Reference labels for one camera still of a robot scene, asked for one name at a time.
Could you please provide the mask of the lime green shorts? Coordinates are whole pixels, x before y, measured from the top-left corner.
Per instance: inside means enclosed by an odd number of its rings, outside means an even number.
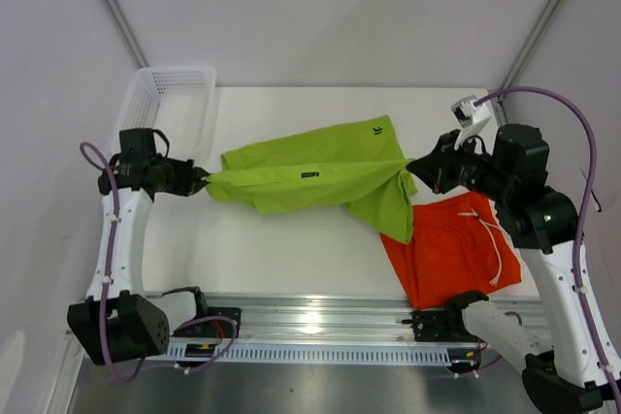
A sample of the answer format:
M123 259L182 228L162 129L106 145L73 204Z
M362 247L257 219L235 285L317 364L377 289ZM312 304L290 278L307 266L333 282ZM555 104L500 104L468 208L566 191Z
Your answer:
M417 188L389 116L338 124L222 154L207 178L216 201L263 214L343 206L401 243L411 240Z

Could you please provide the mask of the orange shorts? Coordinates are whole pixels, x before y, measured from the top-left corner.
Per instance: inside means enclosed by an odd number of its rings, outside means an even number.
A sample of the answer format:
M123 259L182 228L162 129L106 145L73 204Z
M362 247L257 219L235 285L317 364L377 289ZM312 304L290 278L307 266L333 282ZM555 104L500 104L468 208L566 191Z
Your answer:
M415 310L441 307L457 295L485 295L522 282L518 257L490 201L469 192L413 208L409 243L380 237Z

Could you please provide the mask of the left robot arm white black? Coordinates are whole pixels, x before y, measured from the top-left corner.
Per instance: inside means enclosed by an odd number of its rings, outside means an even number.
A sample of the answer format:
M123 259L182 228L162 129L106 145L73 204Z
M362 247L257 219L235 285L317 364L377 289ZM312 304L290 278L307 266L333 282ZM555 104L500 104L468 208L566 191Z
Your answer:
M156 195L190 197L207 185L207 172L193 160L158 151L156 143L167 140L159 129L122 130L119 151L91 163L100 172L101 242L85 298L69 306L67 322L97 366L159 356L178 328L198 336L211 323L197 286L154 297L145 292L145 239Z

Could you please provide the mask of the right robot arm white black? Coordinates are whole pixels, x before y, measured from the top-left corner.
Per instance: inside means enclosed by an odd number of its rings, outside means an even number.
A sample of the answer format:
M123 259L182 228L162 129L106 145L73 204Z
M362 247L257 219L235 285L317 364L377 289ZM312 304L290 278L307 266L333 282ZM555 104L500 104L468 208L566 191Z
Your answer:
M541 413L587 413L620 400L620 358L590 290L579 216L572 200L547 186L549 145L535 127L502 126L492 152L453 130L407 169L436 194L458 186L492 201L502 229L534 282L551 341L538 341L480 291L450 298L442 325L454 339L477 336L521 375Z

